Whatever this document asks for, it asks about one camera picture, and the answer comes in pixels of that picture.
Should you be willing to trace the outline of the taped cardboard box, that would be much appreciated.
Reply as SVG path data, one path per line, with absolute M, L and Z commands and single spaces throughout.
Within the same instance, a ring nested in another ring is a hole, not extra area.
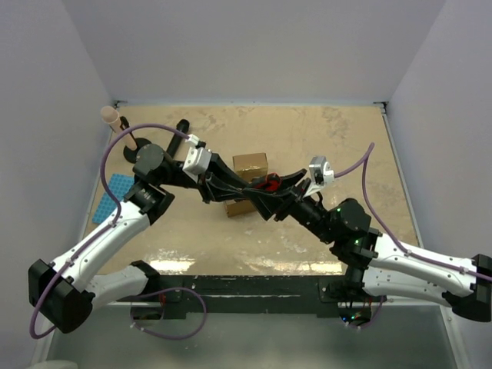
M 252 181 L 268 174 L 268 159 L 264 152 L 235 155 L 232 161 L 234 172 L 245 181 Z

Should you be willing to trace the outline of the red black utility knife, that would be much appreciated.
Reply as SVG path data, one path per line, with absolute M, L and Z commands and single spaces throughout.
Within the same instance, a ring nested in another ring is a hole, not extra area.
M 282 179 L 276 173 L 270 173 L 264 177 L 255 178 L 251 182 L 251 186 L 258 190 L 275 192 L 281 186 Z

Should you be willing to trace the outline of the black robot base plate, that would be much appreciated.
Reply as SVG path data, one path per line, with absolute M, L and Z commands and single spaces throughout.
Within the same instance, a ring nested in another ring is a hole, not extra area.
M 145 294 L 165 292 L 165 318 L 201 313 L 201 296 L 209 314 L 309 314 L 338 317 L 342 308 L 364 302 L 378 304 L 362 289 L 349 291 L 342 275 L 241 276 L 162 275 L 150 282 Z

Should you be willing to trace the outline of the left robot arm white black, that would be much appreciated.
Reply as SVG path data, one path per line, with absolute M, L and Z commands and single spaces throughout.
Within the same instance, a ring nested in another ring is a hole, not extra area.
M 175 197 L 162 185 L 196 189 L 206 203 L 241 198 L 248 186 L 204 143 L 192 145 L 184 161 L 146 144 L 137 153 L 133 172 L 130 190 L 95 230 L 53 261 L 37 260 L 28 269 L 28 300 L 35 309 L 30 322 L 33 338 L 42 338 L 35 331 L 39 314 L 67 334 L 96 308 L 127 296 L 141 301 L 158 296 L 159 273 L 143 261 L 106 276 L 98 271 L 168 210 Z

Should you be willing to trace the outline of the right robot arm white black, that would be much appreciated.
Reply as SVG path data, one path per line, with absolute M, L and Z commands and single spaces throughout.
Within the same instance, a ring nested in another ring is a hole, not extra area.
M 264 219 L 293 218 L 346 264 L 343 279 L 327 286 L 329 297 L 359 302 L 396 295 L 441 304 L 471 321 L 491 320 L 488 256 L 456 258 L 401 243 L 372 228 L 371 216 L 353 198 L 326 209 L 308 194 L 310 183 L 281 191 L 248 185 L 243 193 Z

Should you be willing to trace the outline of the small cardboard box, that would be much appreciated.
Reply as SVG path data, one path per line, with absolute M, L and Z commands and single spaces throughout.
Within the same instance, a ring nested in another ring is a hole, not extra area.
M 249 200 L 228 200 L 224 202 L 225 213 L 228 218 L 256 212 L 256 208 Z

